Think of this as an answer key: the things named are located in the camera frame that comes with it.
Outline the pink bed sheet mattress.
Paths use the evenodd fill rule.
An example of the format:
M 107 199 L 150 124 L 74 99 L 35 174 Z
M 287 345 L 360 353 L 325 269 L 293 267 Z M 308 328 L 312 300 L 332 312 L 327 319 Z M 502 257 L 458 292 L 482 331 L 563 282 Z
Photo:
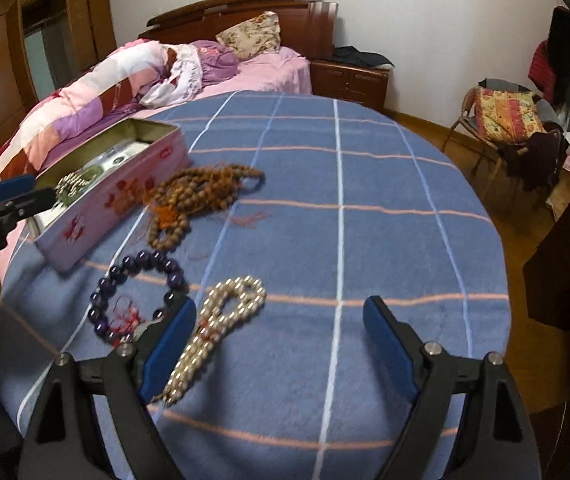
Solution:
M 257 58 L 239 64 L 234 77 L 205 87 L 196 94 L 192 102 L 234 91 L 311 94 L 310 62 L 293 49 L 285 47 L 279 53 L 259 54 Z M 177 104 L 170 104 L 155 110 L 139 110 L 132 117 L 151 117 L 162 110 L 171 110 L 174 106 Z M 17 227 L 7 235 L 7 247 L 0 251 L 0 284 L 4 281 L 10 260 L 12 260 L 25 226 L 26 222 L 20 221 Z

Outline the dark wooden headboard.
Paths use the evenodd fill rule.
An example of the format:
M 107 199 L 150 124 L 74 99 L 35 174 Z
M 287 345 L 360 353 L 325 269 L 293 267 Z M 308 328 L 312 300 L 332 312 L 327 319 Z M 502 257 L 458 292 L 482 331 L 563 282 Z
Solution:
M 337 3 L 325 0 L 200 0 L 150 18 L 140 36 L 166 44 L 213 40 L 225 29 L 273 11 L 284 46 L 310 60 L 329 60 L 337 10 Z

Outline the colourful patchwork cushion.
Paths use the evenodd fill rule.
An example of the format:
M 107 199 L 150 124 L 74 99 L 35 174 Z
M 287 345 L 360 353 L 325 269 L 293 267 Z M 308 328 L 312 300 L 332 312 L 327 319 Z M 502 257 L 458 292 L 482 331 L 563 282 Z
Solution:
M 520 144 L 534 133 L 545 132 L 534 92 L 475 89 L 475 118 L 480 139 L 499 144 Z

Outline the purple garment on bed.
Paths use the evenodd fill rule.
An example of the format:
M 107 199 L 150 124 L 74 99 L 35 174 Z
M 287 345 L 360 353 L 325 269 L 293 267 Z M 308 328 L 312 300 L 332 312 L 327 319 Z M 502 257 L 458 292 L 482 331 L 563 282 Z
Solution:
M 228 47 L 211 40 L 192 42 L 199 55 L 203 70 L 203 86 L 212 86 L 237 75 L 239 61 Z

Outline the wooden chair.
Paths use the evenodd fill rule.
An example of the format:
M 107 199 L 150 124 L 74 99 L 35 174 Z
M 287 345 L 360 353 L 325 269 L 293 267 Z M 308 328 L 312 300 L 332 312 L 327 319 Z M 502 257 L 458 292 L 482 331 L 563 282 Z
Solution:
M 484 151 L 490 148 L 496 153 L 491 180 L 504 169 L 526 191 L 549 193 L 558 183 L 563 128 L 553 106 L 536 92 L 503 79 L 479 81 L 466 92 L 442 151 L 459 127 Z

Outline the pink metal tin box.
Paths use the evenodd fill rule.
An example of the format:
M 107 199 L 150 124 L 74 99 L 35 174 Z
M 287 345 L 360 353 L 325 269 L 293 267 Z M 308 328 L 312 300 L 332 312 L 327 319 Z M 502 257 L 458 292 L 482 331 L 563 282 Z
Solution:
M 98 165 L 104 173 L 69 207 L 57 203 L 28 221 L 35 246 L 59 272 L 67 272 L 126 217 L 151 199 L 154 188 L 191 164 L 178 126 L 126 118 L 80 144 L 36 179 L 56 188 L 66 174 Z

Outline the pink purple striped quilt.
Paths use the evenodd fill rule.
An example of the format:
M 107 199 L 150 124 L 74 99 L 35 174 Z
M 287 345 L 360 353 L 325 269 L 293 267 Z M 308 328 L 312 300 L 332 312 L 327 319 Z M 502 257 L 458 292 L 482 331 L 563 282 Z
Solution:
M 193 44 L 128 42 L 30 110 L 0 149 L 0 180 L 38 174 L 56 146 L 118 110 L 182 104 L 201 88 L 203 66 Z

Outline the blue plaid tablecloth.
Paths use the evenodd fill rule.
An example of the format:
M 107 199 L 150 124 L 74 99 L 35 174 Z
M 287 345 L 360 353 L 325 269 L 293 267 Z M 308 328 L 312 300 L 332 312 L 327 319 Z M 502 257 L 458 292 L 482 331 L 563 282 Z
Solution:
M 198 166 L 261 169 L 229 214 L 196 220 L 177 257 L 195 300 L 260 278 L 268 298 L 184 398 L 151 407 L 189 479 L 370 479 L 409 403 L 366 335 L 380 296 L 456 356 L 506 348 L 500 236 L 433 144 L 357 104 L 242 92 L 160 114 Z

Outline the green jade bangle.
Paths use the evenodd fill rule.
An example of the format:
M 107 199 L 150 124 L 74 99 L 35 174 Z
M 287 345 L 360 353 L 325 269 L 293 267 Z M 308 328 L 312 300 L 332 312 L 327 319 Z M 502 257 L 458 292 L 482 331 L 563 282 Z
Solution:
M 56 184 L 55 191 L 58 202 L 69 207 L 80 198 L 88 187 L 103 173 L 104 170 L 102 170 L 101 166 L 92 165 L 66 174 Z

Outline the dark clothes on nightstand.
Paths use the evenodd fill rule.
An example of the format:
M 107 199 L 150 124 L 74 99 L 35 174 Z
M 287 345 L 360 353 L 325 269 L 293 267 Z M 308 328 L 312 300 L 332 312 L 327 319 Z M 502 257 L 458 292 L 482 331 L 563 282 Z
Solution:
M 362 68 L 392 68 L 395 66 L 385 55 L 364 52 L 354 46 L 335 47 L 332 61 Z

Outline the dark wooden nightstand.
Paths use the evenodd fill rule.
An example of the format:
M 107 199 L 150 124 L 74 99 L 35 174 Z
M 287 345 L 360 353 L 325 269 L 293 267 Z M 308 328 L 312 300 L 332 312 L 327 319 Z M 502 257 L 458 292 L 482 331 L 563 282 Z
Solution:
M 321 60 L 310 61 L 315 96 L 355 102 L 381 112 L 385 108 L 390 70 Z

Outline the floral pillow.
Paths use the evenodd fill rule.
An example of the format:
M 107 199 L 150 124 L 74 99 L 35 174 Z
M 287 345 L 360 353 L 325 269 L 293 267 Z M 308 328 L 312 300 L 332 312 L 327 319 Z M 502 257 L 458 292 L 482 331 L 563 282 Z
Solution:
M 261 53 L 274 53 L 281 47 L 279 16 L 265 11 L 219 32 L 215 39 L 233 51 L 239 61 L 248 61 Z

